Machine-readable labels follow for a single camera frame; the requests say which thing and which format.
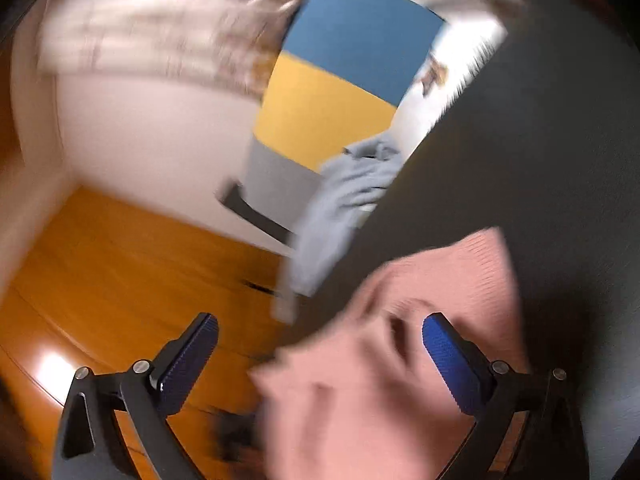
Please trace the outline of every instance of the pink sweater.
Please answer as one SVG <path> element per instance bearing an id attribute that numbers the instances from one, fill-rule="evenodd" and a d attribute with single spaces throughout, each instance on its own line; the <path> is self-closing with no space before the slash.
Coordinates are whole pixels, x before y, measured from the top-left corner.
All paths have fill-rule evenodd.
<path id="1" fill-rule="evenodd" d="M 498 229 L 369 276 L 332 323 L 252 371 L 266 399 L 271 480 L 430 480 L 470 430 L 422 344 L 442 312 L 489 360 L 527 371 L 516 283 Z M 391 318 L 404 321 L 405 352 Z M 513 439 L 503 446 L 507 456 Z"/>

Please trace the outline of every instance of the orange wooden floor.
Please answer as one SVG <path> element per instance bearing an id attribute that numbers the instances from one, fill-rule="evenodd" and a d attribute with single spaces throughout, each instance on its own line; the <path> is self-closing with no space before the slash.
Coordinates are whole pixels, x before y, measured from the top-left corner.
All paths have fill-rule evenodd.
<path id="1" fill-rule="evenodd" d="M 152 358 L 201 311 L 220 342 L 187 405 L 169 419 L 208 479 L 227 477 L 210 437 L 215 408 L 250 409 L 246 371 L 274 348 L 270 297 L 278 256 L 80 189 L 37 241 L 0 307 L 0 374 L 33 437 L 43 478 L 76 368 L 126 370 Z M 143 479 L 155 478 L 126 416 L 118 420 Z"/>

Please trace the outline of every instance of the yellow cushion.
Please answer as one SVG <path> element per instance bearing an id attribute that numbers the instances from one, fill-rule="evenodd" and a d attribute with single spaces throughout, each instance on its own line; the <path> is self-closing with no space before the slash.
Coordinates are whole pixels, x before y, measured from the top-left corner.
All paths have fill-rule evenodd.
<path id="1" fill-rule="evenodd" d="M 395 111 L 362 88 L 282 52 L 254 134 L 273 151 L 317 172 L 343 147 L 386 130 Z"/>

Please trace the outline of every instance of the black cushion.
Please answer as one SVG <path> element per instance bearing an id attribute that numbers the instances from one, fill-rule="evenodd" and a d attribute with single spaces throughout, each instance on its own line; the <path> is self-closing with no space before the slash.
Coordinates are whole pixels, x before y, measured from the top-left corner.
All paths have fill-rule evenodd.
<path id="1" fill-rule="evenodd" d="M 640 434 L 640 54 L 574 0 L 528 0 L 288 341 L 383 262 L 488 226 L 513 259 L 530 361 L 578 384 L 591 477 L 610 479 Z"/>

